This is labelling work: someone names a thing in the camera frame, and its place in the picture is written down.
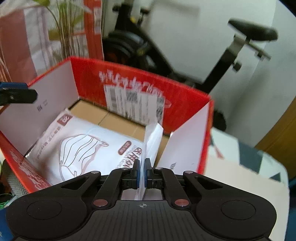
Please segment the exercise bike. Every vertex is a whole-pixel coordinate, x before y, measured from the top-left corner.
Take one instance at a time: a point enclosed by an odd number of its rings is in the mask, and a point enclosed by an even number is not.
[[[115,30],[110,32],[107,38],[103,39],[103,51],[106,61],[165,76],[205,93],[210,93],[231,66],[236,72],[240,70],[242,64],[236,61],[236,58],[244,45],[255,50],[260,60],[265,58],[270,60],[271,56],[251,41],[262,42],[278,39],[277,31],[274,28],[244,20],[230,19],[228,24],[245,35],[246,38],[243,39],[235,35],[231,45],[226,48],[215,67],[205,81],[202,82],[175,72],[156,44],[141,30],[144,15],[149,14],[149,10],[141,8],[141,17],[138,21],[131,17],[131,4],[124,2],[121,5],[114,5],[112,10],[118,12],[118,17]],[[225,131],[226,121],[222,113],[215,111],[213,126]]]

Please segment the crosshair marking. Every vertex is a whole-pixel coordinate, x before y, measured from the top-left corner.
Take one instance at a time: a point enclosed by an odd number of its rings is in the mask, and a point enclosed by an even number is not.
[[[148,205],[147,204],[145,204],[145,203],[141,203],[140,205],[138,205],[138,206],[140,206],[141,208],[145,208],[145,207],[147,207]]]

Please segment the barcode label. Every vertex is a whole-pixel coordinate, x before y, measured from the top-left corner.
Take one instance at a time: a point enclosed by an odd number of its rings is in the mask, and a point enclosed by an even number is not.
[[[108,110],[143,125],[156,117],[162,125],[165,97],[113,85],[104,85],[104,91]]]
[[[157,97],[157,103],[164,104],[165,98],[163,96]]]
[[[136,91],[126,91],[126,100],[128,102],[138,103],[138,93]]]
[[[118,112],[115,89],[110,89],[110,97],[111,97],[111,102],[112,102],[112,111]]]

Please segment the wooden door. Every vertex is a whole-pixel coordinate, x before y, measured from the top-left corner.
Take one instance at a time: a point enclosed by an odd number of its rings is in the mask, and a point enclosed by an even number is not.
[[[289,178],[296,176],[296,98],[256,148],[281,162]]]

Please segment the red cardboard box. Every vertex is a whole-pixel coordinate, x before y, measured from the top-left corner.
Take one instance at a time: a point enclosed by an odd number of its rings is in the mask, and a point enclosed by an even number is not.
[[[80,98],[111,110],[106,100],[106,87],[110,86],[162,98],[164,108],[159,120],[164,133],[177,130],[168,141],[162,163],[170,159],[170,150],[174,149],[174,155],[184,153],[183,161],[190,158],[194,171],[203,174],[213,115],[213,101],[207,94],[139,69],[70,58],[29,84],[38,93],[34,104],[12,104],[0,111],[0,148],[29,193],[51,185],[24,157],[29,149],[58,114]]]

